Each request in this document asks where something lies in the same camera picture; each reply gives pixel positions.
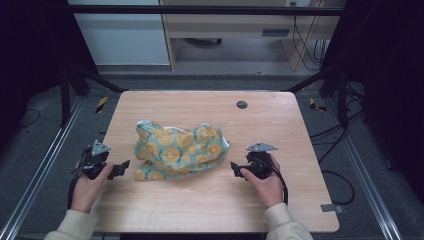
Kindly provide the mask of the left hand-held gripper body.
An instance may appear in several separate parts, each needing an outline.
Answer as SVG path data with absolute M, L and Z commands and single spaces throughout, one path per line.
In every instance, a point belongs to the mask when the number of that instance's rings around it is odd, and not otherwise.
M 70 173 L 76 177 L 85 174 L 90 180 L 94 180 L 107 165 L 110 150 L 110 146 L 95 140 L 83 150 L 76 167 Z

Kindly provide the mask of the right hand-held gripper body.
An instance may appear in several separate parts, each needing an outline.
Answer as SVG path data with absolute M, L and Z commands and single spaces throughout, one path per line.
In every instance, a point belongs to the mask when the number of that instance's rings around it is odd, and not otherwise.
M 246 159 L 249 163 L 247 169 L 259 179 L 268 178 L 276 170 L 270 156 L 270 151 L 277 149 L 277 146 L 263 142 L 248 146 L 246 148 L 248 151 Z

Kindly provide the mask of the teal cloth with orange print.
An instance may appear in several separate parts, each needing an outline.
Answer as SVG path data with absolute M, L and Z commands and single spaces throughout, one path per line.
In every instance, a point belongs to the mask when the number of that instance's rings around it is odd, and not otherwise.
M 137 181 L 178 179 L 218 166 L 230 148 L 221 128 L 203 123 L 192 130 L 142 120 L 134 155 L 142 162 Z

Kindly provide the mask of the person's right hand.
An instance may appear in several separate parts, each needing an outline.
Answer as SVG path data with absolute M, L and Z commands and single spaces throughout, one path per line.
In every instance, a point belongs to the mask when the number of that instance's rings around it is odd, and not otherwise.
M 284 186 L 275 172 L 266 179 L 257 178 L 252 172 L 245 168 L 242 168 L 241 172 L 248 179 L 248 182 L 253 185 L 266 208 L 284 202 Z

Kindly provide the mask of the person's left hand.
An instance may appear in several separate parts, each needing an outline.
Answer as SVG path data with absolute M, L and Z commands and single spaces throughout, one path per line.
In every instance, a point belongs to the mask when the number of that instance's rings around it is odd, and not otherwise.
M 73 191 L 70 209 L 89 213 L 112 169 L 113 164 L 108 163 L 94 180 L 89 179 L 86 175 L 81 175 Z

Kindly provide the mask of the yellow black floor tape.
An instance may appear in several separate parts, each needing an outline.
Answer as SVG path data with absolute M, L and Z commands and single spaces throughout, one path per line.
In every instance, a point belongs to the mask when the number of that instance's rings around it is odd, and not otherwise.
M 320 112 L 327 112 L 327 108 L 322 107 L 322 106 L 318 106 L 315 103 L 314 98 L 309 98 L 309 106 L 310 106 L 311 109 L 314 109 L 314 110 L 317 110 L 317 111 L 320 111 Z
M 101 113 L 102 112 L 107 100 L 108 100 L 107 96 L 101 97 L 101 99 L 99 100 L 98 105 L 96 107 L 95 113 Z

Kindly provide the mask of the black metal stand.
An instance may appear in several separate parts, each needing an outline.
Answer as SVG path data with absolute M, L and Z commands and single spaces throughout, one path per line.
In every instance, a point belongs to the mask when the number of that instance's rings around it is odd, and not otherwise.
M 347 116 L 347 79 L 344 74 L 342 67 L 329 66 L 325 69 L 322 69 L 307 78 L 306 80 L 288 88 L 284 89 L 284 92 L 296 93 L 301 89 L 315 83 L 318 80 L 323 80 L 319 92 L 323 97 L 328 97 L 334 93 L 335 90 L 338 91 L 338 100 L 337 100 L 337 119 L 341 126 L 344 129 L 348 128 L 348 116 Z
M 86 83 L 86 79 L 94 80 L 96 83 L 106 87 L 115 93 L 123 93 L 125 88 L 121 88 L 103 77 L 99 73 L 90 71 L 80 65 L 68 65 L 59 75 L 61 89 L 62 104 L 62 120 L 61 127 L 64 127 L 71 118 L 71 105 L 69 86 L 72 86 L 78 96 L 85 96 L 89 93 L 90 88 Z

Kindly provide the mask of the grey tape piece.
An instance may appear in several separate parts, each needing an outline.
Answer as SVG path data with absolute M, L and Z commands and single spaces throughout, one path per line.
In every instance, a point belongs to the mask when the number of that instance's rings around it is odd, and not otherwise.
M 338 204 L 322 204 L 321 210 L 323 212 L 335 212 L 336 214 L 344 212 L 344 208 Z

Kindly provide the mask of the dark curtain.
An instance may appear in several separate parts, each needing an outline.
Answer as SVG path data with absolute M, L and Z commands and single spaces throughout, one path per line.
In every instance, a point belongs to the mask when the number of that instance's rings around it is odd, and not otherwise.
M 365 110 L 383 152 L 424 204 L 424 0 L 346 0 L 325 63 L 362 23 L 345 65 L 365 87 Z
M 64 60 L 97 71 L 68 5 L 68 0 L 0 0 L 0 150 L 29 99 L 60 84 Z

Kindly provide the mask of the white cabinet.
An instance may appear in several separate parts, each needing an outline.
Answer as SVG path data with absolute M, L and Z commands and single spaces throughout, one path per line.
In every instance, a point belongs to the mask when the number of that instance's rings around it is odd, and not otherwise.
M 168 65 L 160 14 L 75 14 L 96 65 Z

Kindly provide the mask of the light wooden desk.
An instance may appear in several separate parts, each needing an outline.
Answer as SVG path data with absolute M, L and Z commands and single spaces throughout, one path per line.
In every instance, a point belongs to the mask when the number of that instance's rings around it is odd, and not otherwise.
M 162 6 L 263 6 L 343 8 L 347 0 L 158 0 Z M 260 38 L 281 41 L 293 70 L 310 52 L 306 45 L 313 40 L 332 38 L 337 16 L 278 16 L 278 15 L 185 15 L 164 14 L 168 50 L 176 59 L 175 42 L 184 38 Z

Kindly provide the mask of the black horizontal bar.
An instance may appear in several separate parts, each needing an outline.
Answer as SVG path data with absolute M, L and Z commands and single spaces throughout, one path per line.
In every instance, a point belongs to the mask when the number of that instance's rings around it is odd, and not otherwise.
M 73 13 L 88 14 L 206 14 L 206 15 L 287 15 L 342 16 L 343 8 L 249 7 L 249 6 L 151 6 L 151 5 L 69 5 Z

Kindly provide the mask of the aluminium floor rail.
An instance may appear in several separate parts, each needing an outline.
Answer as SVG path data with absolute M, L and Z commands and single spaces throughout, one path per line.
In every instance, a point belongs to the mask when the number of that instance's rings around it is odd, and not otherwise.
M 12 212 L 8 221 L 0 230 L 0 240 L 14 240 L 17 236 L 29 210 L 31 209 L 40 189 L 50 172 L 61 148 L 72 129 L 76 118 L 80 113 L 81 106 L 85 101 L 84 97 L 77 97 L 71 108 L 69 119 L 59 128 L 53 142 L 50 144 L 48 151 L 44 155 L 37 171 L 33 175 L 31 181 L 25 189 L 17 206 Z
M 370 171 L 364 164 L 365 158 L 361 156 L 358 148 L 352 140 L 352 137 L 350 136 L 350 133 L 353 133 L 353 126 L 357 121 L 365 117 L 365 113 L 363 111 L 358 111 L 356 113 L 348 114 L 346 117 L 347 124 L 345 127 L 342 127 L 341 118 L 336 113 L 335 102 L 328 99 L 325 99 L 324 102 L 328 107 L 329 114 L 336 124 L 335 131 L 340 132 L 340 137 L 334 145 L 337 145 L 338 143 L 341 144 L 346 155 L 346 159 L 350 162 L 356 179 L 361 185 L 363 194 L 368 201 L 384 238 L 386 240 L 403 240 L 401 233 L 377 188 L 377 185 L 372 179 Z

